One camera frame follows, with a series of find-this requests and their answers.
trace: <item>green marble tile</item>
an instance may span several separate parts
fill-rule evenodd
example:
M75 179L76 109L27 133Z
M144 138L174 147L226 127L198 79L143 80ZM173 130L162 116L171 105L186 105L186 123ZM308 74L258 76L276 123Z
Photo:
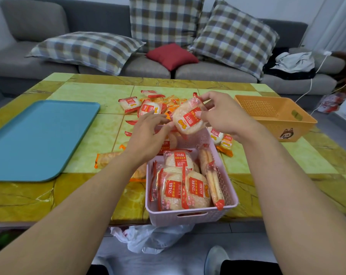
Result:
M43 79L43 81L58 81L58 82L66 82L69 80L72 76L74 76L74 73L59 73L55 72L52 73L50 76Z
M198 93L200 95L207 93L212 90L206 90L206 89L198 89ZM216 92L221 92L221 93L227 93L230 95L232 98L234 98L236 95L255 95L255 96L261 96L260 93L258 92L250 92L250 91L227 91L227 90L214 90Z
M269 86L266 84L251 84L258 92L274 92Z
M132 132L133 125L130 125L126 123L125 121L132 121L132 120L138 120L137 115L125 115L125 117L123 118L122 125L117 135L116 144L114 145L113 151L120 151L119 146L122 143L128 142L130 140L131 137L126 136L125 131Z
M97 114L63 172L98 172L94 168L95 158L98 153L112 150L122 119L123 115Z
M338 174L337 170L303 137L282 143L307 174Z
M249 174L247 159L244 154L243 146L234 142L232 145L233 157L222 154L222 159L228 174Z
M198 89L188 89L183 87L147 87L147 86L135 86L132 91L131 96L137 96L138 98L143 98L144 95L141 91L157 91L165 95L166 97L175 95L178 98L191 98L194 92L198 92Z
M89 101L100 104L100 114L123 114L118 100L131 96L133 86L89 83L65 83L48 99Z

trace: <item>forearm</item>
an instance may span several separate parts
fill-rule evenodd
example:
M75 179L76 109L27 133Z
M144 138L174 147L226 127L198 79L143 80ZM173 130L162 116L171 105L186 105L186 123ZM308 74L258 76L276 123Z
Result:
M0 252L0 274L85 274L136 165L113 159Z
M264 127L243 142L275 256L285 274L346 274L346 218Z

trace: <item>basket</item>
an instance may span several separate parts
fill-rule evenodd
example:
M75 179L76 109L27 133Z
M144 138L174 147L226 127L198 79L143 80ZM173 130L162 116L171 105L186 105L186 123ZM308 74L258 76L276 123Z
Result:
M215 145L207 131L202 129L195 134L188 135L187 137L177 137L178 146L177 148L184 149L197 149L202 144L209 144L209 148L214 157L215 163L218 167L218 177L221 186L221 190L225 197L225 206L222 210L218 210L216 207L210 208L199 208L199 209L184 209L184 210L170 210L170 211L158 211L157 203L151 202L149 199L149 193L152 181L152 163L157 162L163 163L164 159L162 156L156 156L154 159L147 164L147 175L146 175L146 195L145 195L145 207L149 212L150 221L154 226L174 226L174 225L185 225L185 224L196 224L204 222L216 222L218 221L227 211L238 205L238 196L235 193L234 187L226 173L225 167L216 151ZM198 152L191 152L190 155L195 158Z
M289 98L237 95L235 100L280 142L296 142L317 123Z

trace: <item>coffee table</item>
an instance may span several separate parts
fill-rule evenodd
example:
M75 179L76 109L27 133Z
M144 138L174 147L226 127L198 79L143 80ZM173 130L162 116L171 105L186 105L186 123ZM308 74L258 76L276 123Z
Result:
M175 94L180 98L190 98L193 92L203 94L209 90L226 92L232 97L278 96L262 84L53 73L0 109L0 128L38 100L96 101L101 104L101 109L64 172L57 178L42 183L0 182L0 227L30 226L95 175L98 171L94 168L96 154L118 150L121 143L128 141L125 131L132 131L132 126L125 120L137 119L136 115L124 115L117 100L140 97L140 90L152 87L166 96ZM283 145L313 182L346 214L346 152L317 128L296 143ZM233 158L223 155L222 161L240 204L221 221L262 218L241 144L233 145L233 153ZM145 184L129 183L110 224L147 224L148 217Z

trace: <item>gray sofa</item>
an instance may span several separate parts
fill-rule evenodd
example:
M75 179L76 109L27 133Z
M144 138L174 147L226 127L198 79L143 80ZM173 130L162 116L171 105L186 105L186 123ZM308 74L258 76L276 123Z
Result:
M9 30L17 40L15 44L0 50L0 90L5 94L19 95L53 72L101 74L96 69L72 64L24 58L40 41L67 32L110 32L131 37L129 6L102 4L77 0L3 0L1 2ZM299 48L307 24L300 22L262 19L275 29L280 40L276 47L289 47L290 52L302 52ZM316 66L320 66L324 55L316 54ZM322 95L329 94L336 81L327 74L337 74L345 62L328 57L313 79L312 91L300 105L312 107ZM144 54L134 54L125 64L121 76L175 78L238 83L264 83L277 93L297 98L310 88L310 80L286 81L265 75L261 82L243 71L211 61L188 64L170 73Z

